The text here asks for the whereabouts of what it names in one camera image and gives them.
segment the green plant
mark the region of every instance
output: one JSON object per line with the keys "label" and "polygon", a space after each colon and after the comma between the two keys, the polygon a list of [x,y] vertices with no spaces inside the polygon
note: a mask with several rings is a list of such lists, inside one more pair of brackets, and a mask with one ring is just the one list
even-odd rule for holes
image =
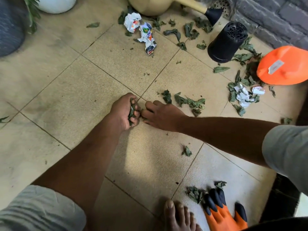
{"label": "green plant", "polygon": [[37,6],[39,5],[38,2],[39,0],[24,0],[26,3],[26,6],[29,11],[29,28],[28,28],[28,33],[33,34],[37,30],[37,25],[35,22],[35,18],[40,19],[41,16],[39,14],[39,9]]}

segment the foot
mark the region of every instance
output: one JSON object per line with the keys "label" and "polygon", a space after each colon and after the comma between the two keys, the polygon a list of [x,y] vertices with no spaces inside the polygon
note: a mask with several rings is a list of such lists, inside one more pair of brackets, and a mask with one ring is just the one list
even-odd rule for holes
{"label": "foot", "polygon": [[190,213],[189,209],[181,203],[175,205],[171,200],[168,200],[164,213],[167,231],[202,231],[196,223],[194,214]]}

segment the person's right hand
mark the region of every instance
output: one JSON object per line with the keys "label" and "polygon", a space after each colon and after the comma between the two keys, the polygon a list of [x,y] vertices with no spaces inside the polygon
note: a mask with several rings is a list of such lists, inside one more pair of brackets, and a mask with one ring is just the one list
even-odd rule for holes
{"label": "person's right hand", "polygon": [[147,101],[146,109],[141,111],[141,116],[146,118],[144,123],[165,131],[177,132],[183,117],[186,115],[172,104],[163,104],[155,100]]}

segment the black plastic pot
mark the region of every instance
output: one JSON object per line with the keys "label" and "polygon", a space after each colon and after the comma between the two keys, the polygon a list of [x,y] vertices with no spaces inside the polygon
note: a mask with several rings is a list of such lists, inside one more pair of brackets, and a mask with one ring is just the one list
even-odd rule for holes
{"label": "black plastic pot", "polygon": [[208,54],[215,62],[229,62],[247,37],[247,29],[243,24],[229,22],[210,43]]}
{"label": "black plastic pot", "polygon": [[12,0],[0,0],[0,57],[17,50],[25,40],[24,23]]}

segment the gray sleeve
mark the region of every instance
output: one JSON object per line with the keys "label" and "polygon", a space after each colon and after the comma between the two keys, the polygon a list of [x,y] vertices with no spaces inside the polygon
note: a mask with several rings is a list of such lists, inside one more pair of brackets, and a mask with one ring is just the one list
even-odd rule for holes
{"label": "gray sleeve", "polygon": [[29,185],[0,211],[4,231],[82,231],[86,214],[71,199],[45,187]]}
{"label": "gray sleeve", "polygon": [[308,195],[308,126],[280,125],[271,129],[264,138],[262,153],[269,167]]}

